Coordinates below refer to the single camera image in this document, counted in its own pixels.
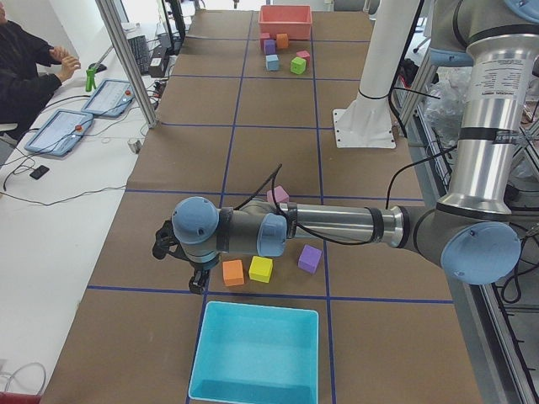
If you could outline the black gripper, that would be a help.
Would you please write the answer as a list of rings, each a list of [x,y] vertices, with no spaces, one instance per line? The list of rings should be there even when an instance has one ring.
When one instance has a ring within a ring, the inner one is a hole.
[[[179,240],[174,235],[171,220],[166,220],[162,227],[155,233],[155,242],[152,247],[152,255],[158,260],[163,260],[167,255],[185,261],[186,255]],[[204,294],[207,282],[210,278],[209,270],[195,270],[189,280],[189,291],[192,294]]]

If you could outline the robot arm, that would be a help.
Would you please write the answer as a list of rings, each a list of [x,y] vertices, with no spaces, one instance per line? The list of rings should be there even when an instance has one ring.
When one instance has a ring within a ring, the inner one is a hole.
[[[263,202],[216,208],[208,199],[178,203],[157,231],[152,253],[190,263],[189,289],[205,290],[222,253],[278,257],[286,242],[316,237],[345,246],[384,242],[415,252],[467,284],[490,284],[518,263],[504,191],[538,56],[535,1],[439,1],[430,51],[438,66],[472,68],[456,166],[435,208],[345,208]]]

